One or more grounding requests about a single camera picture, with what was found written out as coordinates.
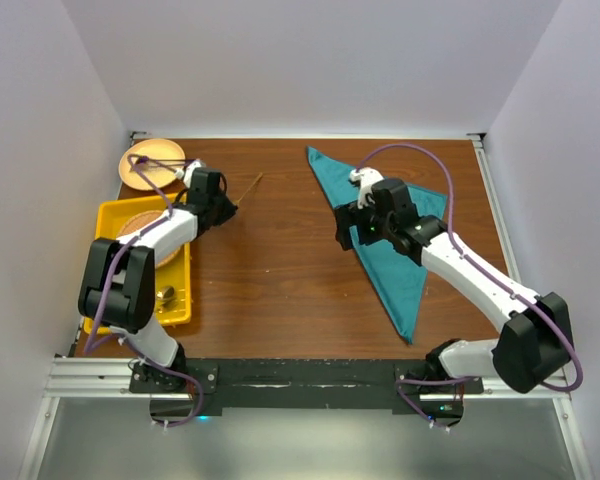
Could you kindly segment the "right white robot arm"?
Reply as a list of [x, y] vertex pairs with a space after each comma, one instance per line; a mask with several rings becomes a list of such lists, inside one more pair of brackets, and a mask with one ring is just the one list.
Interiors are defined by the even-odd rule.
[[491, 322], [493, 340], [452, 339], [432, 350], [428, 386], [449, 392], [461, 380], [499, 377], [518, 393], [545, 385], [575, 356], [569, 311], [557, 294], [539, 295], [504, 275], [471, 250], [440, 218], [422, 216], [407, 184], [363, 168], [349, 175], [356, 200], [335, 208], [336, 239], [355, 244], [391, 244], [400, 255], [453, 286]]

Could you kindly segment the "teal cloth napkin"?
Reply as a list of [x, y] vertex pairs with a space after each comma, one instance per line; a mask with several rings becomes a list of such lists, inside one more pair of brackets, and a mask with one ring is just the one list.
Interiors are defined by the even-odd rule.
[[[358, 190], [349, 182], [351, 165], [331, 159], [311, 146], [306, 148], [306, 155], [331, 207], [357, 199]], [[407, 342], [412, 342], [427, 271], [396, 253], [387, 241], [365, 246], [359, 243], [355, 229], [350, 233], [353, 250], [396, 332]]]

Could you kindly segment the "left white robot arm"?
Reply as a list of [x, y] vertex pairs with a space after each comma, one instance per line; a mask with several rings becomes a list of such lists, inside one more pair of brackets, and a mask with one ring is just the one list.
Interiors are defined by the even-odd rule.
[[98, 348], [97, 331], [107, 327], [136, 352], [153, 382], [165, 392], [191, 388], [194, 381], [183, 347], [156, 318], [156, 267], [238, 210], [220, 171], [195, 162], [182, 177], [184, 191], [166, 202], [157, 219], [116, 239], [92, 242], [78, 297], [79, 313], [92, 320], [84, 351]]

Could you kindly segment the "gold fork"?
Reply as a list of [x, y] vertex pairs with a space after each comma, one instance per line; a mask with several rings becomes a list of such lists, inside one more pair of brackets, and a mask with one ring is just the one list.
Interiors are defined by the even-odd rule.
[[248, 188], [243, 192], [243, 194], [235, 201], [236, 207], [240, 207], [246, 197], [258, 186], [260, 181], [262, 180], [264, 174], [260, 172], [255, 179], [251, 182]]

